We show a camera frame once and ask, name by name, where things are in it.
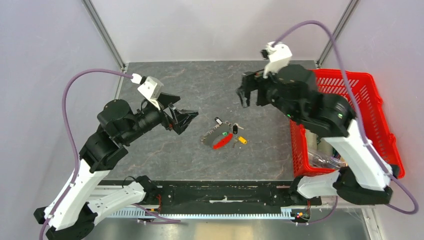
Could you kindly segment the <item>white black tagged key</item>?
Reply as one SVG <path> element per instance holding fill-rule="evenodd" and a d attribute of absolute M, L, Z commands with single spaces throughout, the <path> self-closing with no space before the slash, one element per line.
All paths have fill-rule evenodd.
<path fill-rule="evenodd" d="M 215 117 L 214 120 L 218 125 L 221 125 L 223 123 L 219 117 Z"/>

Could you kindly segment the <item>yellow tagged key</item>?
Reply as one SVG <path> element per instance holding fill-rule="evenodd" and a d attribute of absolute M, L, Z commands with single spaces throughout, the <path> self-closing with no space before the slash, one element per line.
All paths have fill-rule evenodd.
<path fill-rule="evenodd" d="M 233 140 L 232 148 L 235 148 L 237 143 L 241 143 L 243 145 L 246 145 L 248 143 L 248 141 L 242 136 L 237 136 Z"/>

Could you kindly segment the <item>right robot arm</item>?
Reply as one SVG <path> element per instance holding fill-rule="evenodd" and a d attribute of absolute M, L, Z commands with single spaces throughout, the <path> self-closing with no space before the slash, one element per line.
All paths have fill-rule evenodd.
<path fill-rule="evenodd" d="M 393 195 L 390 174 L 394 164 L 380 164 L 369 151 L 371 143 L 359 130 L 359 119 L 348 100 L 322 93 L 313 70 L 290 64 L 276 73 L 245 72 L 236 90 L 243 107 L 257 91 L 257 106 L 272 105 L 297 125 L 323 138 L 347 162 L 331 173 L 296 177 L 288 190 L 289 200 L 304 204 L 321 196 L 338 196 L 355 205 L 387 205 Z"/>

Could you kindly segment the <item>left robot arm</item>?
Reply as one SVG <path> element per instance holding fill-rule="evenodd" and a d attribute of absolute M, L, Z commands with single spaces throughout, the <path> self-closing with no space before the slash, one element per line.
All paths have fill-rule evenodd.
<path fill-rule="evenodd" d="M 40 236 L 49 240 L 81 240 L 103 219 L 133 204 L 152 204 L 159 199 L 157 186 L 145 175 L 111 194 L 89 200 L 98 184 L 127 155 L 127 147 L 158 125 L 182 134 L 198 116 L 196 110 L 178 109 L 179 96 L 162 93 L 165 109 L 144 100 L 132 111 L 123 99 L 108 102 L 97 115 L 99 126 L 79 152 L 76 168 L 58 197 L 35 210 L 42 225 Z"/>

